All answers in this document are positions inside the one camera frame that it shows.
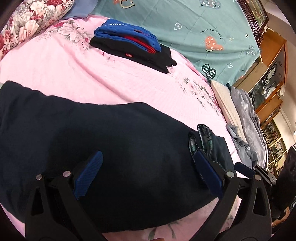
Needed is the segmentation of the dark navy pants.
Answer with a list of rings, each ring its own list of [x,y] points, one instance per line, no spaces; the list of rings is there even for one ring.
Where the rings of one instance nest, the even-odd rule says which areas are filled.
[[[102,233],[166,225],[213,200],[189,137],[225,171],[223,137],[196,130],[145,103],[96,105],[46,96],[8,81],[1,87],[1,204],[25,221],[38,175],[69,171],[70,186]]]

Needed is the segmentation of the grey crumpled cloth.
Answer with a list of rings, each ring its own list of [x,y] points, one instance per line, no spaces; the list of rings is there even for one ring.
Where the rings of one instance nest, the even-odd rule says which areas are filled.
[[[250,149],[257,153],[257,165],[266,169],[268,149],[260,126],[260,120],[246,91],[229,87],[230,96],[240,117],[242,129]]]

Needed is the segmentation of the cream pillow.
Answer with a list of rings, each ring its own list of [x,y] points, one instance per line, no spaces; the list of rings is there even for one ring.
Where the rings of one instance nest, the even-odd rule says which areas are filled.
[[[215,80],[211,81],[211,88],[215,94],[215,98],[219,104],[220,109],[222,110],[222,114],[224,115],[226,122],[233,126],[237,126],[239,137],[246,142],[241,120],[232,101],[230,90]]]

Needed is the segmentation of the wooden display cabinet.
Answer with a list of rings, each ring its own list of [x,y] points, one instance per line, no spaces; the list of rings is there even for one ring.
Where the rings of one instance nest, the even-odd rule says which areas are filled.
[[[263,34],[260,57],[234,87],[245,90],[251,98],[263,126],[280,112],[280,90],[288,70],[287,41],[271,29]]]

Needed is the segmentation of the black folded garment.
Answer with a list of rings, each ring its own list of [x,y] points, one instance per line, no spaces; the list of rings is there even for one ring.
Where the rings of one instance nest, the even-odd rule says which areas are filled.
[[[161,51],[155,53],[150,53],[132,42],[108,38],[93,37],[90,45],[108,54],[129,59],[165,74],[169,72],[168,67],[177,66],[177,62],[171,57],[170,48],[162,44],[160,44]]]

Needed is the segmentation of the teal patterned blanket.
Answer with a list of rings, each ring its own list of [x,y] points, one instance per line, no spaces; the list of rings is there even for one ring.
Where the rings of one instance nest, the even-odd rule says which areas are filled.
[[[104,0],[93,14],[145,28],[222,84],[234,84],[260,56],[238,1]]]

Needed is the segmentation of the pink floral bed sheet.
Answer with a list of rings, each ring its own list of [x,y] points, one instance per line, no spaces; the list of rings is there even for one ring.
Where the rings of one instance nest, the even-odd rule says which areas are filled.
[[[226,120],[215,94],[205,77],[183,55],[171,50],[177,66],[169,74],[116,56],[107,56],[88,47],[86,37],[93,37],[95,27],[107,20],[90,16],[87,20],[60,21],[37,37],[24,42],[1,60],[1,83],[16,82],[47,96],[63,97],[79,103],[125,104],[145,102],[153,108],[181,121],[196,130],[198,124],[207,125],[214,134],[225,138],[233,162],[241,162],[226,130]],[[12,147],[10,137],[4,137],[4,107],[1,107],[1,140]],[[23,153],[12,169],[4,167],[1,144],[1,205],[18,231],[25,235],[27,197],[20,191],[4,191],[25,174],[20,164],[29,164],[33,157]],[[218,199],[192,214],[162,226],[139,231],[105,233],[109,240],[189,240],[200,228]]]

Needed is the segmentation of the red folded garment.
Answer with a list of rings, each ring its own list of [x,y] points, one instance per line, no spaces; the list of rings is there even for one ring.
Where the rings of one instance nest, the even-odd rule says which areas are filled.
[[[156,50],[150,46],[149,44],[147,44],[144,40],[141,40],[141,39],[138,39],[138,38],[135,38],[133,36],[127,36],[125,35],[124,36],[125,39],[128,39],[134,43],[137,43],[139,45],[141,45],[142,47],[144,47],[146,49],[146,51],[148,51],[149,53],[151,54],[156,54]]]

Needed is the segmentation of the dark framed picture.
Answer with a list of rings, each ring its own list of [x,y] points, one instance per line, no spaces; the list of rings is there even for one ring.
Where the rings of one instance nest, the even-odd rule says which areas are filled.
[[[267,28],[268,16],[260,0],[237,0],[245,14],[258,45],[263,40]]]

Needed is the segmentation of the blue folded garment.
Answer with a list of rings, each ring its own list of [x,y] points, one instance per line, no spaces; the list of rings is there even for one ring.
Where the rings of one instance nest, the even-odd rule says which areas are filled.
[[[130,43],[146,51],[146,49],[141,45],[125,39],[125,35],[144,40],[147,44],[152,46],[156,50],[156,52],[160,52],[162,50],[157,37],[150,31],[140,26],[131,25],[115,19],[108,19],[105,23],[103,23],[94,31],[94,36],[97,38],[111,39],[115,41]]]

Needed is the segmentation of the red floral pillow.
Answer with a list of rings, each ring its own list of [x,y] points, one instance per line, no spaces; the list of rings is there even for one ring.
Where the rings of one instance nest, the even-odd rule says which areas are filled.
[[[74,0],[24,1],[1,29],[1,58],[22,42],[60,20],[74,6]]]

